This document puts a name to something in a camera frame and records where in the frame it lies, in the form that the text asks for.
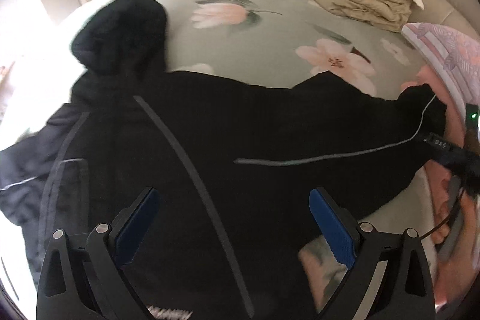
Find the hood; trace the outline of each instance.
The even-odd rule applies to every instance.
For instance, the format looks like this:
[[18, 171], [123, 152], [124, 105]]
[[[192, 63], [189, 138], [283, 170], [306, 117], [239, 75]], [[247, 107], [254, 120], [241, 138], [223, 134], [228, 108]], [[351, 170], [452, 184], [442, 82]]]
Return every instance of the hood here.
[[155, 0], [114, 0], [87, 22], [71, 51], [96, 76], [142, 82], [151, 68], [165, 71], [166, 18]]

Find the metal pivot screw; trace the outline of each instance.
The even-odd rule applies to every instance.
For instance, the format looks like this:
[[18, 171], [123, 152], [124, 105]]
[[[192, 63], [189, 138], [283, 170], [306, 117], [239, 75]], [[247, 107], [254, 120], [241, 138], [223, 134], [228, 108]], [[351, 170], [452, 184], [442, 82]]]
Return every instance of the metal pivot screw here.
[[418, 236], [418, 232], [413, 229], [413, 228], [409, 228], [406, 230], [406, 233], [407, 235], [409, 235], [411, 238], [416, 238]]
[[61, 229], [57, 229], [57, 230], [53, 233], [53, 238], [54, 238], [54, 239], [60, 239], [62, 236], [63, 236], [63, 231], [62, 231]]
[[98, 224], [97, 228], [95, 230], [99, 234], [104, 234], [106, 231], [109, 230], [109, 226], [108, 226], [108, 224]]
[[361, 223], [360, 224], [360, 229], [364, 232], [371, 232], [374, 230], [374, 226], [371, 225], [370, 223]]

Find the pink patterned pillow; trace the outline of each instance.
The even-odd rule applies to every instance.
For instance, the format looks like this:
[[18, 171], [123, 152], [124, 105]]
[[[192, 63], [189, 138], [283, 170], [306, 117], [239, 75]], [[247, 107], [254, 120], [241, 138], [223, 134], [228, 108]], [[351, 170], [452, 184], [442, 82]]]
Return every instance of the pink patterned pillow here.
[[425, 22], [406, 24], [402, 34], [442, 78], [462, 118], [466, 103], [480, 105], [480, 43], [451, 27]]

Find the floral bedsheet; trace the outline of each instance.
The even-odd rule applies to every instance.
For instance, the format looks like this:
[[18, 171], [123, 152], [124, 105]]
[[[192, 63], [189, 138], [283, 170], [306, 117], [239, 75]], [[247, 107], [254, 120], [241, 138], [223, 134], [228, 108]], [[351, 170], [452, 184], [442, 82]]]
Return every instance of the floral bedsheet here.
[[421, 55], [398, 33], [335, 16], [313, 0], [157, 0], [169, 15], [170, 70], [268, 87], [331, 71], [364, 93], [396, 99]]

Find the black jacket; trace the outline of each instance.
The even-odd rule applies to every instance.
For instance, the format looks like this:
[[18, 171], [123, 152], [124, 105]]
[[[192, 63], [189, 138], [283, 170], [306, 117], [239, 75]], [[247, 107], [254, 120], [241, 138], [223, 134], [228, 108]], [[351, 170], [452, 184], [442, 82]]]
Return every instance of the black jacket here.
[[329, 72], [291, 89], [165, 73], [166, 24], [153, 0], [100, 10], [72, 43], [87, 71], [71, 103], [0, 153], [0, 209], [22, 227], [34, 281], [55, 229], [90, 231], [155, 187], [162, 206], [125, 268], [145, 305], [193, 319], [311, 317], [297, 258], [320, 233], [310, 190], [324, 186], [361, 218], [407, 187], [429, 153], [409, 141], [291, 160], [396, 143], [421, 118], [422, 131], [443, 134], [445, 106], [427, 85], [387, 101]]

